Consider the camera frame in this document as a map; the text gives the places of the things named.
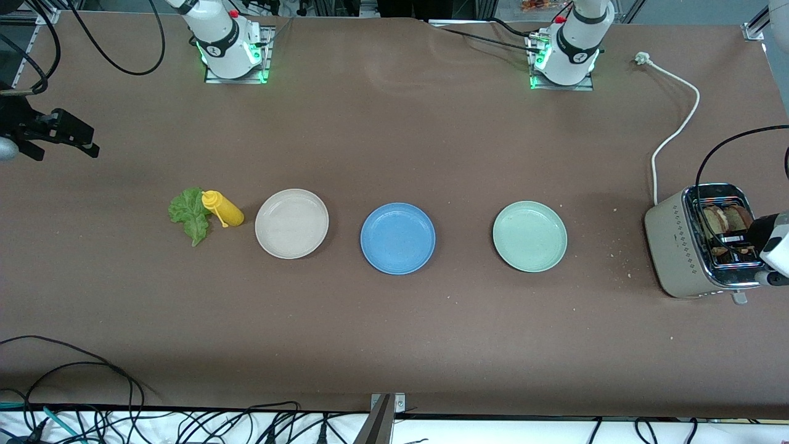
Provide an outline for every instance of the blue plate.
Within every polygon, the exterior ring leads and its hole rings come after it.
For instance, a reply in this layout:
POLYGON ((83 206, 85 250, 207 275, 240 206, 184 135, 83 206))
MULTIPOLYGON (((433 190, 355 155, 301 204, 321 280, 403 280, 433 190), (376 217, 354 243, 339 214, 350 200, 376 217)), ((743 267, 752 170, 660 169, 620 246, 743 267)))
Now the blue plate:
POLYGON ((386 204, 370 213, 361 227, 361 252, 384 273, 413 273, 430 260, 435 248, 433 222, 411 204, 386 204))

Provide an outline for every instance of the plate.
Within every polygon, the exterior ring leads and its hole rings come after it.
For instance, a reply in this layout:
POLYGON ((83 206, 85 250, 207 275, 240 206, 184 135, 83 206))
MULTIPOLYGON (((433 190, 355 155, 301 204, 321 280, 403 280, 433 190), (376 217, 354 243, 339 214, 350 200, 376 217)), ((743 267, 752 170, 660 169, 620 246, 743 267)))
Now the plate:
POLYGON ((411 204, 379 207, 361 227, 361 252, 370 265, 384 273, 413 273, 428 263, 435 248, 433 223, 411 204))
POLYGON ((283 190, 274 194, 257 212, 257 242, 271 256, 298 259, 312 253, 329 231, 329 212, 307 190, 283 190))
POLYGON ((547 206, 532 201, 508 205, 493 224, 493 244, 513 268, 538 273, 558 264, 567 250, 562 219, 547 206))

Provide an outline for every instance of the metal bracket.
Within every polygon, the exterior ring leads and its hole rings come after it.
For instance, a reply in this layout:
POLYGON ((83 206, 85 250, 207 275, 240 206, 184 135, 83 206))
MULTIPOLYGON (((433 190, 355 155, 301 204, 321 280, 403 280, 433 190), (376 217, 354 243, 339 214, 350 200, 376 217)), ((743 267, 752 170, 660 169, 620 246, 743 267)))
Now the metal bracket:
MULTIPOLYGON (((405 393, 392 393, 394 395, 394 412, 403 413, 406 410, 406 394, 405 393)), ((370 398, 370 410, 375 408, 378 400, 384 393, 373 393, 370 398)))
POLYGON ((404 393, 373 394, 371 412, 367 415, 353 444, 391 444, 395 408, 400 407, 398 404, 401 402, 404 408, 406 406, 404 393), (402 400, 397 401, 397 396, 402 396, 402 400))
POLYGON ((762 29, 770 23, 770 8, 765 6, 755 17, 750 19, 749 22, 743 23, 742 36, 745 40, 750 42, 758 42, 765 39, 765 35, 761 33, 762 29))

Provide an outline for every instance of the white power cord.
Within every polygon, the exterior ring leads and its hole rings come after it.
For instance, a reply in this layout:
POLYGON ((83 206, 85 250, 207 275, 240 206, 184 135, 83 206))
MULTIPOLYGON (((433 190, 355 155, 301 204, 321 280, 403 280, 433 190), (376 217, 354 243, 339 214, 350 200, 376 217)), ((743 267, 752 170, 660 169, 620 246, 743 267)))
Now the white power cord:
POLYGON ((637 65, 649 65, 652 68, 660 71, 661 73, 664 73, 667 76, 669 76, 669 77, 671 77, 671 78, 673 78, 673 79, 675 79, 677 81, 682 82, 684 85, 687 85, 688 87, 690 87, 690 89, 693 89, 693 91, 696 93, 696 103, 694 103, 693 109, 690 110, 690 113, 688 114, 688 116, 685 117, 685 121, 682 122, 682 125, 680 125, 679 128, 671 136, 668 136, 668 138, 666 140, 664 140, 663 143, 661 143, 657 147, 655 152, 652 154, 652 200, 653 200, 654 204, 657 205, 659 202, 657 201, 657 167, 655 166, 655 159, 657 158, 657 154, 660 152, 660 150, 663 149, 663 147, 666 146, 668 144, 668 142, 670 142, 672 139, 674 139, 674 137, 677 137, 677 135, 679 133, 682 133, 682 130, 685 129, 685 125, 688 124, 688 122, 690 121, 690 118, 693 117, 693 114, 696 113, 696 108, 698 108, 698 102, 699 102, 699 100, 701 100, 701 93, 698 91, 698 88, 696 88, 695 86, 691 85, 690 82, 686 81, 685 79, 683 79, 681 77, 677 77, 677 76, 675 76, 672 73, 669 73, 668 71, 664 70, 663 68, 659 67, 658 65, 655 65, 655 63, 653 63, 652 60, 649 60, 649 54, 648 53, 639 52, 638 54, 636 54, 634 60, 635 60, 637 65))

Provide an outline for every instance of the power plug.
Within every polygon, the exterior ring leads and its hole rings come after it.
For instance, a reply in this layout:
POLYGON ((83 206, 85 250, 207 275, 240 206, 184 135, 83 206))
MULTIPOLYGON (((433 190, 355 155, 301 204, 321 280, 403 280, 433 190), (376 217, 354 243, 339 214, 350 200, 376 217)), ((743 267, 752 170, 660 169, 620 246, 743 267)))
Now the power plug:
POLYGON ((635 60, 636 65, 652 65, 652 60, 649 60, 649 53, 641 51, 633 58, 635 60))

